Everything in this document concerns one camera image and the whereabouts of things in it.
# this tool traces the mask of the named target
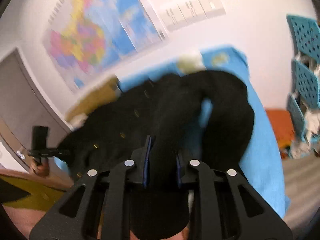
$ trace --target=teal pegboard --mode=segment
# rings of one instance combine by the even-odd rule
[[[289,96],[288,111],[290,112],[296,137],[298,137],[302,142],[306,142],[306,120],[304,119],[303,113],[301,112],[296,99],[292,95]]]
[[[320,63],[320,28],[316,20],[288,15],[297,42],[297,48]]]
[[[308,107],[320,109],[318,77],[305,65],[295,60],[296,90],[303,97]]]

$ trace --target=clothing pile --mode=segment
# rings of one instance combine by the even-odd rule
[[[98,107],[66,136],[58,148],[71,155],[62,160],[77,180],[88,168],[108,171],[129,159],[150,135],[149,189],[132,193],[131,230],[139,239],[173,236],[189,221],[188,192],[176,183],[176,154],[205,99],[213,109],[202,135],[202,161],[212,169],[241,171],[238,163],[252,135],[254,111],[246,85],[224,71],[169,74],[132,88]]]

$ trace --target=door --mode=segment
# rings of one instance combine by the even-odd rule
[[[35,125],[50,128],[48,147],[56,147],[69,131],[41,97],[15,51],[0,63],[0,135],[5,146],[11,149],[9,152],[27,170],[31,162],[27,150],[31,149]],[[50,168],[58,177],[65,176],[52,160]]]

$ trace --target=world map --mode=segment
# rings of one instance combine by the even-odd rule
[[[139,0],[65,0],[44,46],[72,91],[161,40]]]

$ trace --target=light switch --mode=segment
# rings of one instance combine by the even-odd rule
[[[178,6],[165,10],[160,17],[167,27],[186,21]]]
[[[205,14],[199,0],[186,1],[185,3],[179,4],[179,8],[183,16],[185,17],[186,21],[198,21],[201,20],[201,18],[203,17],[205,18]]]
[[[207,17],[225,14],[221,0],[199,0]]]

